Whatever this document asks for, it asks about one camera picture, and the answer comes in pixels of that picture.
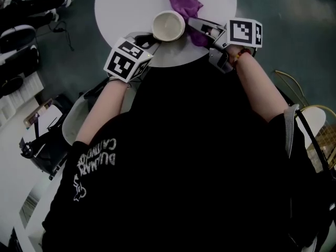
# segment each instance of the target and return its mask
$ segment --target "forearm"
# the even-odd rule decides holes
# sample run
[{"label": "forearm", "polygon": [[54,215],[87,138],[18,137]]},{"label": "forearm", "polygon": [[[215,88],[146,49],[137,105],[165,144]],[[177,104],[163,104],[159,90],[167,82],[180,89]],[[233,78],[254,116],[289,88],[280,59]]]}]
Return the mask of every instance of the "forearm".
[{"label": "forearm", "polygon": [[120,114],[127,86],[127,83],[118,80],[109,82],[105,86],[80,128],[76,141],[90,144],[99,129]]},{"label": "forearm", "polygon": [[236,69],[252,109],[267,122],[288,108],[278,89],[250,54],[244,53],[238,59]]}]

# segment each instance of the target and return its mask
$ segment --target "white device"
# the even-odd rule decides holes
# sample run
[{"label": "white device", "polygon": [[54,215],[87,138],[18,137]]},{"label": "white device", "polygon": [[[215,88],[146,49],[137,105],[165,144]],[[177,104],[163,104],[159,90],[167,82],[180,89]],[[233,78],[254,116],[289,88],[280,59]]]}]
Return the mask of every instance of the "white device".
[{"label": "white device", "polygon": [[104,70],[124,82],[140,76],[154,56],[136,44],[119,38],[104,66]]}]

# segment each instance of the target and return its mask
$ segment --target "white round table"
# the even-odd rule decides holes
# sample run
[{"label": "white round table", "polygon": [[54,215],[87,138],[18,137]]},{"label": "white round table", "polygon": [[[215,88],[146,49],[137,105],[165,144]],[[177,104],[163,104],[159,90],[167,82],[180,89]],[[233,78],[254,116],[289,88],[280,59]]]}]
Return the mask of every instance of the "white round table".
[{"label": "white round table", "polygon": [[[204,6],[198,17],[218,24],[235,17],[237,0],[199,0]],[[153,18],[171,10],[169,0],[96,0],[95,15],[101,34],[113,47],[120,37],[131,32],[151,32]],[[187,34],[172,43],[162,43],[152,60],[152,67],[173,67],[193,62],[208,54],[192,44]]]}]

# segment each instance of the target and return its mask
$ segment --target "dark gray floor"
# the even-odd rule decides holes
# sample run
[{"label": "dark gray floor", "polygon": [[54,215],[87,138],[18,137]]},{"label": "dark gray floor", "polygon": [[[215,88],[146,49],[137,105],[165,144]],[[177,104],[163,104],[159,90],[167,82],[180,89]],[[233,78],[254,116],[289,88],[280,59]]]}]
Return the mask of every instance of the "dark gray floor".
[{"label": "dark gray floor", "polygon": [[[63,92],[75,101],[79,92],[104,79],[102,68],[110,47],[98,30],[94,3],[75,0],[69,8],[59,10],[68,24],[74,52],[64,34],[38,37],[43,99]],[[236,16],[263,24],[264,45],[256,58],[281,89],[293,98],[273,73],[275,69],[295,77],[310,104],[336,110],[336,0],[238,0]]]}]

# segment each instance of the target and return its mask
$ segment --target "wrist strap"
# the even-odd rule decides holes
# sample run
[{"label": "wrist strap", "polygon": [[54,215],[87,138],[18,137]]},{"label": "wrist strap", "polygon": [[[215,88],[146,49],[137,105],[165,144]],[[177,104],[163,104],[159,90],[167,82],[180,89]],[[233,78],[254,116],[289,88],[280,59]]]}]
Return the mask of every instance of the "wrist strap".
[{"label": "wrist strap", "polygon": [[247,48],[242,49],[235,57],[235,60],[231,64],[234,69],[236,69],[238,59],[243,55],[244,53],[249,53],[251,55],[251,51]]},{"label": "wrist strap", "polygon": [[[119,78],[117,78],[117,77],[109,77],[109,80],[106,82],[106,84],[108,84],[108,83],[110,83],[110,82],[112,82],[112,81],[116,81],[116,80],[118,80],[118,81],[121,81],[121,82],[124,82],[124,81],[122,81],[121,79],[119,79]],[[129,83],[127,83],[127,82],[124,82],[124,83],[126,83],[127,85],[128,85],[128,89],[129,88],[131,88],[131,84],[129,84]]]}]

